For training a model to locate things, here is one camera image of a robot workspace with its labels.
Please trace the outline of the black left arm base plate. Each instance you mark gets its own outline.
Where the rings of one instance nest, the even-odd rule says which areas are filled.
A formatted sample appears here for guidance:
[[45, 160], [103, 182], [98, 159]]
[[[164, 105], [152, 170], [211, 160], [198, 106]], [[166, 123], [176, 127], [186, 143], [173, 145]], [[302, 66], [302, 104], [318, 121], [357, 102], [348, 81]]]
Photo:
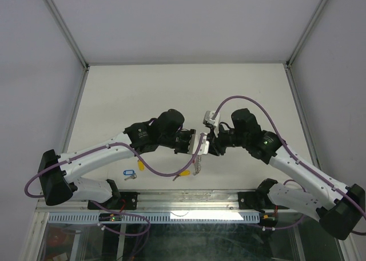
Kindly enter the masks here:
[[111, 210], [134, 211], [137, 209], [138, 192], [114, 192], [113, 196], [100, 205]]

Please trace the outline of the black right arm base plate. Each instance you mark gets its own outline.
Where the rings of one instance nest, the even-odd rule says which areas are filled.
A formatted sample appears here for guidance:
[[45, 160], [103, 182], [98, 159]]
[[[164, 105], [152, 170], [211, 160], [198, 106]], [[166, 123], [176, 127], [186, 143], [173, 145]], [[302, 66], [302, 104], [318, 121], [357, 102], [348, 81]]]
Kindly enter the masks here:
[[267, 195], [256, 191], [238, 192], [239, 209], [253, 209], [264, 212], [265, 209], [274, 209], [274, 205], [268, 199]]

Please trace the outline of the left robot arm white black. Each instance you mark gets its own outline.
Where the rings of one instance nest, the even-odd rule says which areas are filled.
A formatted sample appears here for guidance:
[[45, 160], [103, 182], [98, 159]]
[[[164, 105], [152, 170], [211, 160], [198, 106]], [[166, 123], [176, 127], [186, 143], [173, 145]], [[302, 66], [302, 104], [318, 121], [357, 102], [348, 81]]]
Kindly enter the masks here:
[[93, 147], [60, 155], [53, 149], [44, 152], [38, 172], [45, 203], [55, 206], [70, 199], [92, 200], [115, 208], [120, 202], [116, 183], [111, 179], [86, 179], [84, 175], [118, 160], [154, 152], [158, 147], [173, 149], [175, 154], [190, 153], [196, 132], [185, 129], [184, 121], [179, 111], [169, 109]]

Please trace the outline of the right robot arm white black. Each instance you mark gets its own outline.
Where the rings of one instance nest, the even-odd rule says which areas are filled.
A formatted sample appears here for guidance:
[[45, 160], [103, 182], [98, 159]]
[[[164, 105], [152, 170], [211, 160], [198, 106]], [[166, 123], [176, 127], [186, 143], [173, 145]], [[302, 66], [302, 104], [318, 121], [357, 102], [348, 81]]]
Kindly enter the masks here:
[[345, 240], [365, 214], [365, 190], [357, 184], [346, 185], [304, 161], [276, 133], [262, 130], [248, 109], [234, 111], [231, 119], [234, 127], [226, 130], [218, 112], [205, 113], [209, 153], [220, 156], [228, 147], [242, 147], [303, 187], [291, 189], [265, 179], [256, 189], [256, 203], [263, 208], [274, 204], [293, 209], [319, 222], [334, 238]]

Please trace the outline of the metal keyring holder red handle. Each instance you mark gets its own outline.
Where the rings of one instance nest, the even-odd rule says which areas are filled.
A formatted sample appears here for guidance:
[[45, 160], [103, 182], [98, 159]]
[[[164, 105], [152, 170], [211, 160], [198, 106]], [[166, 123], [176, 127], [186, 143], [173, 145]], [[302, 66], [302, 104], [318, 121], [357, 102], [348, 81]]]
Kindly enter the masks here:
[[193, 166], [194, 166], [193, 176], [197, 176], [201, 172], [201, 161], [202, 161], [202, 156], [197, 155], [193, 161]]

